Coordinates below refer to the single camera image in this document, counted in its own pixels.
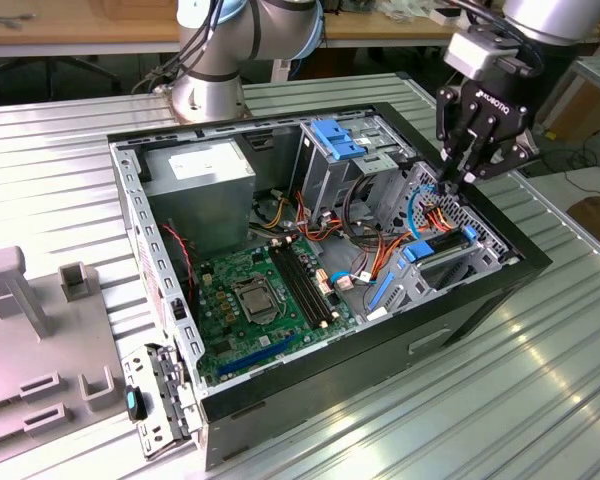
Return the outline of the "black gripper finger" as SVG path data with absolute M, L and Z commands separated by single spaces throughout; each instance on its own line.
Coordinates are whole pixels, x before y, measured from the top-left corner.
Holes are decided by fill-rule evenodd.
M 442 143 L 443 166 L 438 183 L 447 193 L 456 193 L 465 176 L 477 165 L 481 140 L 478 119 L 481 103 L 479 84 L 443 86 L 436 93 L 436 138 Z
M 532 146 L 529 126 L 522 133 L 499 145 L 481 145 L 477 165 L 465 176 L 464 183 L 487 180 L 511 171 L 534 158 L 537 150 Z

